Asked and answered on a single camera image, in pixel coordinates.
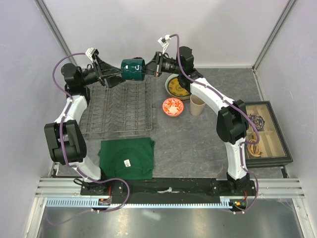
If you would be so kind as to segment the mint green flower plate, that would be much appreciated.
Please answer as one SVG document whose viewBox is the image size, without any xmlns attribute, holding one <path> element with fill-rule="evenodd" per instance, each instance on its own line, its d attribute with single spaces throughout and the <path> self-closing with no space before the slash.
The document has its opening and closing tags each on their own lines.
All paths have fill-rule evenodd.
<svg viewBox="0 0 317 238">
<path fill-rule="evenodd" d="M 191 93 L 180 86 L 177 77 L 178 74 L 170 75 L 165 82 L 165 89 L 171 97 L 187 100 L 190 98 Z"/>
</svg>

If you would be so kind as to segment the white red pattern bowl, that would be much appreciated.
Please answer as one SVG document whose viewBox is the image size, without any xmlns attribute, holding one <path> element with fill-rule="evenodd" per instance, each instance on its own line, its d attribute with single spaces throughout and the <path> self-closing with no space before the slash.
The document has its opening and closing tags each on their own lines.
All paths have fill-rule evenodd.
<svg viewBox="0 0 317 238">
<path fill-rule="evenodd" d="M 178 98 L 168 98 L 163 102 L 162 109 L 169 117 L 177 117 L 183 112 L 184 104 Z"/>
</svg>

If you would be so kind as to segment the dark green mug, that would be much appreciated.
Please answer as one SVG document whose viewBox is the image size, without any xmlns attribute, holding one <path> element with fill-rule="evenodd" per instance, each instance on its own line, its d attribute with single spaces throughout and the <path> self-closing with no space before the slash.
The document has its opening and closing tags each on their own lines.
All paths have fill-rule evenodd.
<svg viewBox="0 0 317 238">
<path fill-rule="evenodd" d="M 144 66 L 145 61 L 141 57 L 124 59 L 121 62 L 121 76 L 124 80 L 143 81 L 145 76 L 142 73 L 142 68 Z"/>
</svg>

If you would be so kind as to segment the yellow patterned small plate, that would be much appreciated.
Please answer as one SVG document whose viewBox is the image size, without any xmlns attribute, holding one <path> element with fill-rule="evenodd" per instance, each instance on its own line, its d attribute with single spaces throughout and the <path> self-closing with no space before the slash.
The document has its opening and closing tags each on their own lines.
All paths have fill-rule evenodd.
<svg viewBox="0 0 317 238">
<path fill-rule="evenodd" d="M 185 98 L 190 96 L 190 93 L 180 86 L 176 77 L 169 80 L 167 88 L 174 97 Z"/>
</svg>

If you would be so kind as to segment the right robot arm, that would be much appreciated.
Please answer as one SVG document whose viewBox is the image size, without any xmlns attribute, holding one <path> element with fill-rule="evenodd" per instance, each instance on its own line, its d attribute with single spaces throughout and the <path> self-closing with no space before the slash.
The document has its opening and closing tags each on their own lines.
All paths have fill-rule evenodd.
<svg viewBox="0 0 317 238">
<path fill-rule="evenodd" d="M 194 68 L 194 56 L 189 47 L 181 46 L 175 59 L 156 52 L 153 59 L 142 66 L 143 74 L 158 77 L 163 72 L 177 74 L 180 86 L 201 99 L 217 114 L 216 132 L 225 143 L 228 171 L 223 185 L 212 184 L 213 193 L 243 193 L 250 181 L 244 152 L 246 132 L 249 128 L 245 103 L 241 100 L 234 101 L 212 87 Z"/>
</svg>

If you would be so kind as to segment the beige cup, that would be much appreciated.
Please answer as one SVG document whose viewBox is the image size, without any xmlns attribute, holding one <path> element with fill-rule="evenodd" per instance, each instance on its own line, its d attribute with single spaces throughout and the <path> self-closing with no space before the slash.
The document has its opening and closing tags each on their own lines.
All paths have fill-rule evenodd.
<svg viewBox="0 0 317 238">
<path fill-rule="evenodd" d="M 199 116 L 205 107 L 205 102 L 196 95 L 190 96 L 190 113 L 193 116 Z"/>
</svg>

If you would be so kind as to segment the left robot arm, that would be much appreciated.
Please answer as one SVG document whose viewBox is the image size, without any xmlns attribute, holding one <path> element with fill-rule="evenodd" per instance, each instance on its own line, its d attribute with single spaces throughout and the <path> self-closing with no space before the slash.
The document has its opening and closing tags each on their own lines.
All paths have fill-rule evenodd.
<svg viewBox="0 0 317 238">
<path fill-rule="evenodd" d="M 60 116 L 44 126 L 44 133 L 53 162 L 67 166 L 82 178 L 82 186 L 98 195 L 107 193 L 111 184 L 118 181 L 128 187 L 121 178 L 107 178 L 104 170 L 88 156 L 87 145 L 79 122 L 90 102 L 89 85 L 99 82 L 105 85 L 107 72 L 115 69 L 102 61 L 97 53 L 90 56 L 92 64 L 81 68 L 73 63 L 61 67 L 65 86 L 57 85 L 66 95 L 66 104 Z"/>
</svg>

